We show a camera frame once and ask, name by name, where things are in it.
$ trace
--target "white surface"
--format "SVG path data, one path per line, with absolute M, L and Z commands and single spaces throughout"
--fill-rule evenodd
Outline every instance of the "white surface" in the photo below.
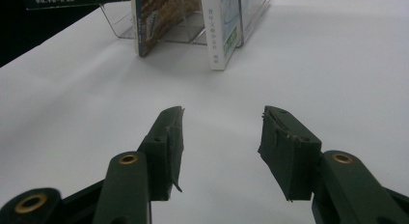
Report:
M 135 57 L 96 11 L 0 69 L 0 206 L 101 180 L 174 105 L 186 109 L 183 193 L 153 203 L 153 223 L 314 223 L 311 202 L 287 202 L 257 153 L 266 104 L 409 195 L 408 34 L 409 0 L 272 0 L 216 72 L 205 46 Z

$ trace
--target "acrylic display holder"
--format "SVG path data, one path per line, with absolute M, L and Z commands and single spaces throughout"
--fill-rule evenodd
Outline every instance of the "acrylic display holder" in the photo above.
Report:
M 268 7 L 270 0 L 238 0 L 240 7 L 240 27 L 241 39 L 237 47 L 243 44 L 250 37 L 255 24 L 262 13 Z M 113 32 L 118 38 L 134 39 L 133 21 L 130 1 L 116 2 L 100 5 L 106 19 Z M 202 10 L 199 9 L 191 14 L 184 11 L 182 21 L 175 25 L 166 35 L 161 38 L 161 42 L 178 42 L 190 44 L 206 45 L 205 24 Z

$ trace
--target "dark green plastic part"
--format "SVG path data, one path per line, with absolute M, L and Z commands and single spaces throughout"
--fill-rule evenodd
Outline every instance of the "dark green plastic part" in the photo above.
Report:
M 148 169 L 143 153 L 128 152 L 111 159 L 93 223 L 150 223 Z
M 265 106 L 259 153 L 288 200 L 310 200 L 321 141 L 289 112 Z
M 172 184 L 181 191 L 177 182 L 183 152 L 182 116 L 180 106 L 162 111 L 138 149 L 147 156 L 152 201 L 168 201 Z
M 0 210 L 0 223 L 59 223 L 60 215 L 56 210 L 60 206 L 61 195 L 58 190 L 54 188 L 32 189 L 14 197 Z M 23 209 L 32 208 L 32 210 L 18 212 L 17 210 L 20 210 L 18 207 Z
M 329 151 L 323 154 L 319 168 L 341 223 L 409 223 L 405 212 L 358 157 Z

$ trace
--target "metal screw hole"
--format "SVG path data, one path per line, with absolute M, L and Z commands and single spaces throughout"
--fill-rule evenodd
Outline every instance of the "metal screw hole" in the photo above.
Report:
M 131 164 L 137 160 L 138 157 L 135 154 L 127 154 L 120 159 L 120 164 Z
M 45 194 L 31 195 L 21 200 L 15 207 L 14 211 L 17 213 L 27 213 L 40 208 L 47 201 Z
M 333 154 L 333 159 L 344 164 L 350 164 L 353 161 L 352 158 L 346 154 Z

